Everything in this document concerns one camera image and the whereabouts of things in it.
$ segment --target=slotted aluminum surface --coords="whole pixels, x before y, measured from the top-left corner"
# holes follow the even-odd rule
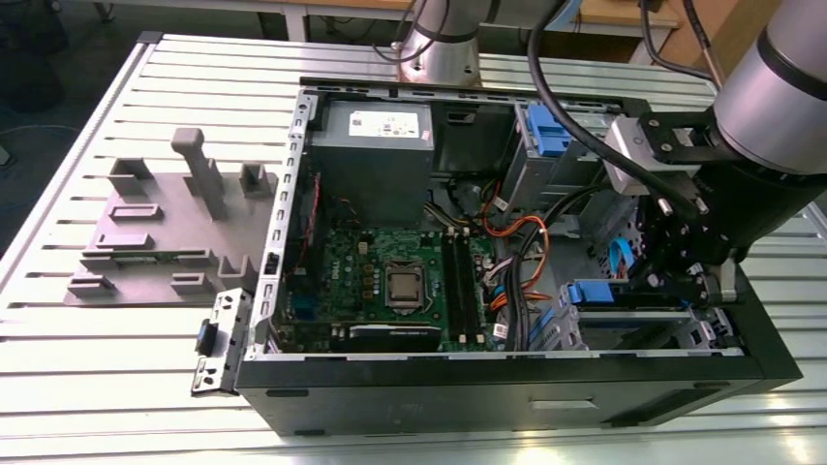
[[[523,59],[483,56],[480,68],[485,86],[531,88]],[[559,91],[641,97],[661,110],[700,110],[712,98],[707,84],[656,68],[549,60],[545,71]],[[804,379],[655,428],[279,438],[241,398],[188,396],[207,308],[61,306],[114,159],[145,157],[155,171],[184,171],[168,140],[177,126],[199,126],[223,171],[260,161],[279,172],[301,75],[392,80],[393,67],[355,46],[184,36],[136,46],[0,263],[0,457],[268,465],[827,462],[827,248],[805,217],[764,238],[744,263]]]

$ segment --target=workbench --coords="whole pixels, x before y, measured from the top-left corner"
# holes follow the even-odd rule
[[[113,11],[96,0],[72,0],[94,3],[101,20],[113,20]],[[340,16],[399,21],[408,0],[109,0],[106,4],[144,5],[153,7],[201,8],[284,15],[287,36],[291,42],[308,41],[308,16]],[[641,11],[629,0],[583,0],[579,34],[641,37]],[[680,18],[668,4],[649,15],[651,41],[655,50],[667,42],[669,33],[681,26]],[[559,29],[575,30],[575,24]],[[643,42],[639,43],[629,63],[647,65],[651,58]]]
[[[144,157],[155,172],[187,171],[169,138],[177,127],[197,126],[221,171],[257,161],[279,173],[299,77],[393,80],[395,69],[359,46],[144,38],[0,262],[0,458],[827,462],[827,229],[813,207],[756,243],[743,264],[804,372],[772,393],[728,399],[653,428],[319,438],[279,438],[240,397],[189,398],[208,308],[61,304],[112,192],[112,163]],[[480,68],[485,87],[532,88],[523,58],[483,55]],[[545,60],[544,69],[556,91],[645,98],[656,110],[701,110],[712,100],[707,83],[652,67]]]

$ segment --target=open computer tower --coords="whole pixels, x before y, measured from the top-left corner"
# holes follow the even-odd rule
[[[600,136],[648,111],[563,99]],[[519,235],[480,224],[503,228],[605,177],[536,104],[516,90],[303,80],[257,286],[217,296],[193,395],[240,394],[283,435],[541,430],[653,425],[801,377],[740,270],[725,306],[623,303],[609,249],[643,251],[635,199],[611,190],[548,226],[525,340],[507,350],[496,266]]]

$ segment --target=gray 3d printed part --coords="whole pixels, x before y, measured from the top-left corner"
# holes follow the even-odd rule
[[[221,175],[203,155],[191,159],[203,168],[191,177],[197,197],[187,173],[151,173],[140,159],[114,163],[116,192],[81,253],[66,305],[200,305],[225,289],[255,288],[277,177],[260,164]],[[223,220],[205,193],[221,202]]]
[[[227,289],[256,289],[259,273],[247,255],[241,257],[241,266],[237,269],[232,267],[228,258],[221,257],[221,261],[219,262],[219,279]]]
[[[144,196],[141,181],[152,179],[152,173],[141,158],[121,158],[114,162],[108,181],[120,196]]]
[[[74,276],[68,282],[68,291],[80,298],[112,294],[112,283],[100,274]]]
[[[215,289],[204,273],[172,273],[169,286],[177,295],[208,294]]]
[[[204,157],[204,133],[197,128],[179,128],[172,136],[172,149],[181,154],[192,173],[192,185],[197,188],[207,210],[213,220],[228,217],[228,208],[221,193],[224,191],[221,174],[215,162]]]
[[[245,198],[253,199],[256,197],[272,196],[268,174],[264,171],[264,165],[260,163],[241,164],[241,173],[237,180],[241,183]]]
[[[164,210],[160,209],[156,203],[133,203],[114,206],[108,212],[108,217],[112,221],[160,220],[163,216]]]

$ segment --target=robotic arm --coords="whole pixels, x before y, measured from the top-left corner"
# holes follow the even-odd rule
[[[633,157],[643,135],[648,166],[700,205],[685,221],[640,197],[644,260],[629,270],[633,286],[664,287],[697,304],[735,300],[733,264],[827,189],[824,17],[827,2],[785,0],[705,112],[615,123],[609,145]],[[619,171],[607,168],[617,188]]]
[[[476,84],[479,25],[532,27],[549,5],[425,0],[399,50],[413,57],[399,60],[401,78]],[[605,143],[697,206],[684,218],[605,162],[615,190],[639,196],[633,288],[660,288],[700,305],[733,301],[735,264],[752,243],[827,189],[824,18],[827,2],[785,0],[705,112],[615,121]]]
[[[401,78],[432,84],[477,84],[479,25],[531,28],[548,6],[548,0],[425,0],[399,51]]]

